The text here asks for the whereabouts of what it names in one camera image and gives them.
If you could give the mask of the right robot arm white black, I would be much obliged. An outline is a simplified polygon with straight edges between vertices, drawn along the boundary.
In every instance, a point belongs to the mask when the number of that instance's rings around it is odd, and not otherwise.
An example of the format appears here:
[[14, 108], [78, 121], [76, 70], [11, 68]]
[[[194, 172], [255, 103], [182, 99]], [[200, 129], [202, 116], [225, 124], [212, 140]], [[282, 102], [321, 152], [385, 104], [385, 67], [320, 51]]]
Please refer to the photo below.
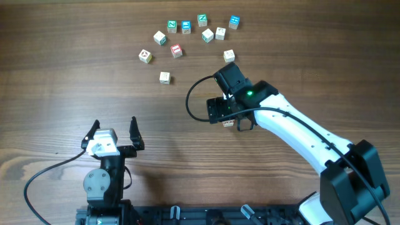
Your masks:
[[308, 224], [356, 224], [374, 208], [390, 223], [382, 201], [389, 185], [377, 149], [339, 137], [293, 107], [266, 81], [252, 84], [231, 62], [212, 75], [223, 93], [207, 100], [212, 124], [247, 118], [300, 154], [320, 177], [318, 192], [300, 205]]

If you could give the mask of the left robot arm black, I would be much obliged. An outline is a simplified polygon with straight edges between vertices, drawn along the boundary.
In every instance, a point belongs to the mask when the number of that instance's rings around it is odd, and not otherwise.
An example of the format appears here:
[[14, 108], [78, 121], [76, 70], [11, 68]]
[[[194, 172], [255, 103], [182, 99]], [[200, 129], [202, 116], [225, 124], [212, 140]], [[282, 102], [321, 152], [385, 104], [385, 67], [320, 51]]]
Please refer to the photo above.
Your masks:
[[130, 173], [125, 159], [135, 158], [144, 149], [144, 141], [133, 116], [129, 127], [131, 145], [118, 146], [118, 137], [112, 128], [101, 129], [96, 120], [81, 142], [88, 155], [100, 161], [100, 167], [89, 171], [83, 181], [87, 209], [76, 212], [80, 225], [129, 225], [142, 224], [142, 219], [130, 200], [123, 199], [123, 192], [131, 185], [124, 185], [124, 174]]

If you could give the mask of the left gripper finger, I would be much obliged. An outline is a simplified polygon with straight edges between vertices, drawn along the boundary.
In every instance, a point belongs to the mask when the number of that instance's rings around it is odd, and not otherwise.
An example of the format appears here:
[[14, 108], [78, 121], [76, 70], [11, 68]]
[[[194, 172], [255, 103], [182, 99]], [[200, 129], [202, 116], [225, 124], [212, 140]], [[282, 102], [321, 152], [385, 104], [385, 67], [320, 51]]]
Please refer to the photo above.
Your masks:
[[81, 148], [86, 149], [89, 141], [94, 139], [94, 133], [96, 132], [97, 129], [100, 128], [100, 122], [98, 120], [95, 120], [91, 129], [88, 131], [88, 133], [85, 135], [83, 140], [81, 141]]
[[130, 127], [129, 127], [129, 138], [132, 142], [132, 145], [137, 151], [144, 150], [144, 141], [139, 132], [137, 119], [135, 116], [132, 117]]

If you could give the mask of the white block red side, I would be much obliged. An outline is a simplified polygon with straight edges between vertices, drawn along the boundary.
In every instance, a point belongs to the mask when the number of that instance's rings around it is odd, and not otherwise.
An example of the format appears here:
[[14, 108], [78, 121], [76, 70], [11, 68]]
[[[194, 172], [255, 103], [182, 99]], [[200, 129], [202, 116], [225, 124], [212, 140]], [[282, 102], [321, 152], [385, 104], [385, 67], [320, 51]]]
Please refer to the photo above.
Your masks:
[[234, 122], [235, 122], [235, 120], [234, 120], [234, 119], [231, 119], [231, 120], [223, 121], [223, 122], [222, 122], [222, 125], [223, 125], [223, 124], [234, 124]]

